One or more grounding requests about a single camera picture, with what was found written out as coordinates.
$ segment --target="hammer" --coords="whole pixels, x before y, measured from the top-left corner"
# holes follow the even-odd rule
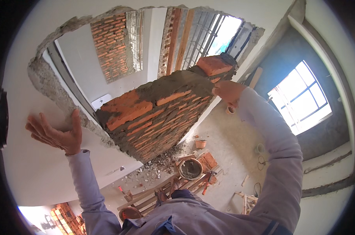
[[[211,178],[212,178],[213,176],[215,176],[216,174],[217,174],[217,172],[215,172],[215,171],[210,171],[210,177],[209,177],[209,179],[208,179],[208,182],[206,183],[205,188],[204,188],[203,191],[202,191],[202,195],[205,195],[206,190],[208,189],[208,186],[209,186],[209,184],[210,184]]]

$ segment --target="brick wall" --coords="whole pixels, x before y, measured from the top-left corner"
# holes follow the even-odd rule
[[[132,53],[128,45],[125,13],[108,16],[91,23],[92,38],[99,64],[107,84],[133,73]]]
[[[166,19],[164,21],[163,36],[162,36],[161,53],[159,55],[157,78],[166,75],[167,60],[168,60],[168,55],[170,50],[170,42],[171,42],[171,34],[172,34],[172,26],[174,22],[174,14],[175,14],[174,7],[167,8]]]
[[[216,67],[210,69],[213,61]],[[221,56],[200,58],[197,64],[201,67],[144,84],[96,112],[121,151],[144,163],[179,143],[210,104],[213,84],[234,74],[234,66]]]

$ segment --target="hand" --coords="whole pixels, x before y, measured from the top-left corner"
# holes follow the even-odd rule
[[[225,80],[217,82],[212,92],[214,95],[225,100],[229,107],[237,108],[241,92],[244,91],[245,88],[246,86],[243,84]]]
[[[41,122],[29,115],[25,128],[31,132],[31,138],[52,147],[60,148],[65,151],[66,155],[74,155],[81,152],[82,128],[79,113],[78,109],[73,111],[73,129],[67,132],[51,127],[43,113],[39,113]]]

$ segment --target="person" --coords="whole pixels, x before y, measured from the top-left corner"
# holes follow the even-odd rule
[[[175,190],[172,199],[161,202],[141,219],[126,219],[121,227],[116,215],[105,207],[92,170],[90,151],[81,150],[79,111],[72,113],[71,131],[52,128],[43,113],[40,121],[29,116],[26,129],[31,131],[32,138],[65,151],[88,235],[292,234],[300,215],[303,179],[303,157],[297,138],[279,112],[253,89],[221,81],[216,83],[213,93],[236,108],[242,120],[258,128],[270,153],[264,186],[249,215],[217,211],[189,196],[192,194]]]

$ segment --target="gray wall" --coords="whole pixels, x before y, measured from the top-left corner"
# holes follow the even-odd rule
[[[143,70],[110,84],[105,82],[100,68],[89,24],[58,38],[57,41],[62,49],[63,56],[90,103],[105,94],[110,94],[113,98],[121,96],[133,88],[147,83],[151,16],[152,9],[145,10],[145,22],[143,25]]]
[[[338,90],[325,65],[308,42],[292,27],[262,60],[264,69],[255,91],[268,99],[267,93],[278,85],[302,60],[305,60],[328,98],[332,115],[311,129],[297,135],[303,158],[308,160],[341,146],[349,141],[346,115]],[[250,82],[252,74],[246,81]]]

